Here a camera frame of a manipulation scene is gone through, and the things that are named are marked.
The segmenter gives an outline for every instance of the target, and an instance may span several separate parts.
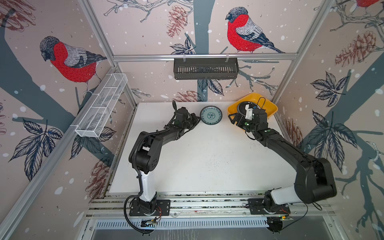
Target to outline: yellow plastic tub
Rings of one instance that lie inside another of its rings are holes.
[[[228,107],[228,115],[233,114],[233,113],[237,113],[237,106],[241,102],[246,102],[246,101],[253,102],[256,104],[258,103],[259,107],[261,107],[262,109],[265,109],[265,112],[266,112],[268,118],[270,116],[274,115],[275,112],[277,112],[277,106],[274,105],[271,101],[269,101],[268,99],[266,99],[265,97],[263,97],[262,95],[260,95],[258,93],[250,93],[250,94],[246,95],[245,97],[243,97],[242,99],[240,99],[239,101],[232,104],[231,106],[229,106]]]

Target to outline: white table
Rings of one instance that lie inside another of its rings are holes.
[[[200,115],[203,107],[215,105],[223,112],[216,125],[202,121],[177,141],[164,145],[159,163],[151,172],[156,191],[167,194],[218,194],[264,191],[294,183],[295,170],[277,153],[252,141],[232,125],[227,108],[234,102],[177,103]],[[116,170],[110,193],[137,193],[136,172],[129,154],[142,131],[162,130],[173,116],[172,103],[140,103]],[[274,117],[269,127],[280,131]]]

